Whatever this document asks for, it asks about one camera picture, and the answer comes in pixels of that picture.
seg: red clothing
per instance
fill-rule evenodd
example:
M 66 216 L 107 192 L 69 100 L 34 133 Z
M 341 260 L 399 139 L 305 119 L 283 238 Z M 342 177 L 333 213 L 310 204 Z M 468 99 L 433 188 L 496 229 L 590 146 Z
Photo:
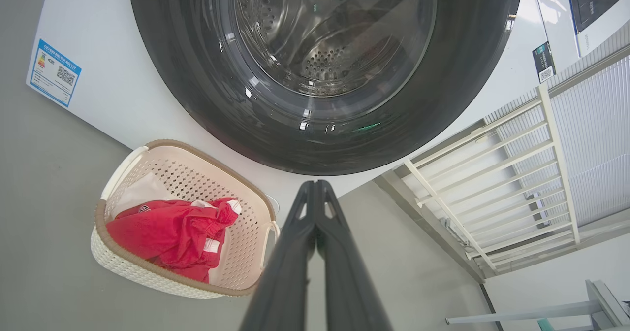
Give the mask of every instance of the red clothing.
M 225 228 L 238 218 L 231 200 L 209 201 L 212 207 L 196 207 L 185 200 L 149 201 L 121 212 L 107 230 L 138 257 L 207 283 L 208 270 L 219 264 Z M 216 252 L 208 248 L 211 240 L 219 242 Z

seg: blue and white sticker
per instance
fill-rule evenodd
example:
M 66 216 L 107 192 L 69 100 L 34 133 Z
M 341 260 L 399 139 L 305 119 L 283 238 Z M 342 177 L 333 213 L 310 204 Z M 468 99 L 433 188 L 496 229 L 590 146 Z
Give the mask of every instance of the blue and white sticker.
M 31 86 L 65 107 L 70 105 L 81 68 L 40 39 L 33 64 Z

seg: beige plastic basket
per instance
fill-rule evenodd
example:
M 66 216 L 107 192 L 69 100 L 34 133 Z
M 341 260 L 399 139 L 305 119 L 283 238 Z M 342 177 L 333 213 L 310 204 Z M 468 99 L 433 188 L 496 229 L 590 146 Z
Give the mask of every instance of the beige plastic basket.
M 209 273 L 209 284 L 160 268 L 120 247 L 105 227 L 121 193 L 153 172 L 165 187 L 183 200 L 234 197 L 243 210 L 227 228 L 219 266 Z M 149 288 L 195 299 L 253 292 L 263 270 L 267 237 L 279 228 L 265 195 L 252 183 L 195 148 L 175 140 L 156 140 L 133 151 L 114 172 L 96 206 L 92 254 L 101 266 Z

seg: front-loading washing machine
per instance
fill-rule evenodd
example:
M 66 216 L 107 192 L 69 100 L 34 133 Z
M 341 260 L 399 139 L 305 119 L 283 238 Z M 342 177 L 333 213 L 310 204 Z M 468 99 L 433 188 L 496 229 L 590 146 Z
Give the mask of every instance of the front-loading washing machine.
M 595 3 L 578 29 L 572 2 L 45 0 L 26 83 L 130 148 L 197 147 L 272 197 L 281 223 L 303 181 L 342 196 L 630 18 L 630 0 Z

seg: round glass door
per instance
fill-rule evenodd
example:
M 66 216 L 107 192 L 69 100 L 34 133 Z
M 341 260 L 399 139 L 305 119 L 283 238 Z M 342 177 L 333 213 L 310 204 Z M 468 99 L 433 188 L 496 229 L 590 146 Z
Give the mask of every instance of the round glass door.
M 313 175 L 386 165 L 443 131 L 492 73 L 519 1 L 131 0 L 200 125 Z

